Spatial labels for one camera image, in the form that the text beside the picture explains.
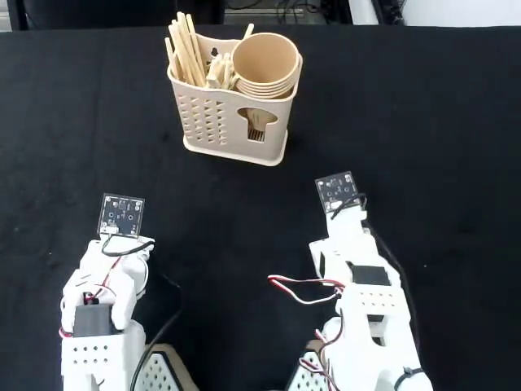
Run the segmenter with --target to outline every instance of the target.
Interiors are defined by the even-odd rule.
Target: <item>cable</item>
[[[337,209],[335,209],[335,211],[331,215],[331,220],[333,220],[335,217],[337,217],[338,214],[340,212],[342,212],[342,210],[346,209],[349,206],[349,204],[351,204],[354,200],[361,200],[362,198],[366,199],[366,201],[362,205],[362,209],[365,209],[366,208],[366,204],[367,204],[367,196],[366,196],[366,194],[365,193],[353,194],[349,198],[347,198],[342,204],[340,204],[340,206]]]
[[[333,279],[290,279],[288,277],[284,277],[283,275],[269,275],[268,281],[272,283],[277,288],[282,289],[284,292],[289,293],[297,302],[303,305],[314,305],[318,303],[325,303],[327,301],[331,301],[333,299],[338,299],[342,295],[342,291],[344,290],[345,285],[343,285],[341,282],[333,280]],[[281,283],[281,281],[284,282],[291,282],[291,283],[332,283],[335,287],[335,292],[328,296],[323,297],[322,299],[317,300],[311,300],[306,301],[298,297],[290,288],[288,288],[286,285]]]
[[[299,365],[303,367],[306,371],[324,376],[327,379],[327,388],[331,389],[330,385],[333,385],[333,387],[335,387],[335,390],[339,391],[339,388],[335,384],[335,381],[333,380],[331,375],[327,372],[327,369],[321,369],[312,362],[306,360],[305,358],[299,358]]]
[[[59,334],[59,336],[62,337],[62,339],[64,339],[64,338],[71,338],[71,337],[72,337],[72,333],[71,333],[71,332],[66,332],[66,331],[63,329],[63,327],[60,327],[60,328],[58,329],[58,334]]]
[[[340,339],[340,337],[342,336],[342,332],[344,331],[344,312],[342,312],[342,309],[340,309],[340,329],[339,329],[339,333],[336,335],[335,338],[333,338],[332,340],[329,340],[327,341],[324,345],[321,346],[321,348],[318,350],[318,359],[320,360],[320,363],[322,364],[322,366],[324,366],[324,363],[322,362],[322,354],[324,353],[324,349],[327,347],[327,346],[331,346],[333,345],[336,341],[338,341]]]
[[[168,279],[168,282],[179,290],[179,294],[180,294],[179,309],[170,317],[169,320],[167,320],[167,322],[157,332],[157,334],[155,334],[154,338],[152,338],[152,340],[150,341],[150,344],[147,346],[147,348],[141,355],[141,358],[139,359],[139,362],[138,362],[138,366],[136,367],[136,370],[134,371],[134,375],[132,376],[132,381],[130,382],[130,391],[135,391],[136,384],[138,382],[139,372],[141,372],[142,368],[147,363],[147,360],[150,357],[152,350],[154,349],[154,345],[163,336],[163,334],[175,323],[177,318],[179,318],[179,315],[181,315],[181,313],[182,313],[182,309],[183,309],[182,289],[179,286],[179,284],[173,283],[169,279]]]
[[[398,274],[400,275],[401,285],[404,289],[405,298],[409,302],[409,310],[410,310],[410,321],[413,325],[413,335],[414,335],[414,343],[416,344],[416,350],[420,351],[420,336],[419,336],[419,328],[418,328],[418,316],[416,314],[416,306],[414,305],[413,295],[410,293],[409,281],[407,279],[407,275],[405,274],[405,270],[403,266],[398,262],[398,259],[392,253],[391,249],[387,246],[387,244],[383,241],[382,237],[379,233],[371,226],[368,221],[365,221],[365,225],[370,229],[371,233],[376,240],[376,244],[378,244],[382,250],[387,254],[387,258],[391,266],[398,270]]]
[[[239,7],[232,7],[230,5],[230,2],[227,2],[226,5],[228,6],[228,8],[230,8],[231,10],[234,10],[234,11],[239,11],[239,10],[247,10],[248,8],[252,8],[254,6],[258,6],[259,4],[262,3],[263,0],[255,0],[252,4],[247,4],[246,6],[239,6]]]
[[[111,241],[113,235],[110,235],[108,239],[103,243],[103,246],[101,247],[101,253],[103,255],[106,255],[107,257],[123,257],[125,255],[135,254],[140,252],[141,250],[144,250],[145,248],[152,246],[155,242],[154,240],[149,240],[148,242],[142,244],[141,246],[137,246],[136,248],[131,248],[130,250],[122,251],[120,253],[111,253],[108,251],[105,251],[105,248],[108,246],[108,242]]]

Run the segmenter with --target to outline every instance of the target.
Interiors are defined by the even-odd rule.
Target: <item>perforated plastic container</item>
[[[198,35],[203,61],[213,55],[231,53],[239,40],[217,40]],[[287,122],[291,104],[298,90],[298,78],[292,92],[284,99],[255,99],[232,90],[213,90],[196,87],[167,74],[172,82],[183,128],[183,142],[187,149],[214,156],[245,160],[259,165],[277,165],[284,157],[287,141]],[[239,114],[244,108],[259,108],[273,113],[277,120],[266,125],[264,131],[253,130],[248,119]]]

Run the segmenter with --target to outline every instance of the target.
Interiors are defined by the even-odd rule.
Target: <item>black table surface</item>
[[[274,29],[304,56],[274,168],[182,146],[166,29],[0,35],[2,389],[61,388],[61,289],[104,192],[147,199],[148,336],[178,304],[161,272],[186,297],[164,342],[203,391],[282,389],[333,308],[265,276],[313,275],[313,180],[345,170],[409,276],[435,388],[517,385],[521,29]]]

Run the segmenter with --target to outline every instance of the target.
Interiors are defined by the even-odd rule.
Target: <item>paper cup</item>
[[[288,38],[274,33],[258,33],[242,40],[231,59],[239,75],[237,87],[278,87],[294,76],[299,51]]]
[[[273,91],[257,91],[257,90],[249,90],[248,88],[242,88],[241,90],[238,88],[240,92],[243,94],[246,94],[248,96],[251,96],[253,98],[259,98],[259,99],[273,99],[274,97],[278,97],[280,95],[285,94],[288,91],[291,91],[293,89],[295,84],[291,83],[287,86],[284,86],[283,88],[280,88],[278,90]]]
[[[249,91],[252,93],[259,94],[273,94],[281,90],[287,90],[288,88],[292,88],[295,83],[298,81],[299,74],[296,73],[293,77],[288,79],[287,81],[273,87],[258,87],[258,86],[250,86],[247,83],[243,83],[242,80],[237,81],[237,88],[243,91]]]

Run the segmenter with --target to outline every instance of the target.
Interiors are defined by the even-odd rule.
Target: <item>wooden chopstick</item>
[[[190,63],[188,62],[188,54],[186,48],[182,42],[179,32],[177,31],[177,25],[169,25],[170,36],[172,37],[173,44],[176,47],[177,57],[179,58],[179,64],[181,65],[182,73],[185,75],[185,80],[195,86],[194,78],[190,70]]]
[[[170,38],[166,37],[164,39],[164,44],[166,45],[166,53],[169,57],[170,68],[172,69],[172,74],[176,79],[181,80],[179,78],[179,72],[177,71],[176,59],[175,59],[175,56],[173,55],[173,48],[172,48],[172,43],[170,41]]]
[[[188,61],[190,61],[194,81],[197,81],[197,84],[202,87],[204,85],[204,71],[197,62],[195,49],[190,37],[190,32],[188,31],[188,24],[186,23],[185,14],[180,11],[177,13],[177,30],[186,48],[186,53],[189,57]]]
[[[190,34],[190,38],[192,40],[192,46],[194,47],[195,59],[197,60],[199,69],[201,70],[201,73],[203,74],[203,77],[204,77],[204,75],[205,75],[204,63],[203,63],[203,59],[201,58],[201,50],[199,48],[199,42],[197,41],[197,34],[195,33],[195,26],[194,26],[194,22],[192,20],[192,15],[190,15],[190,14],[186,15],[186,24],[188,25],[188,33]]]

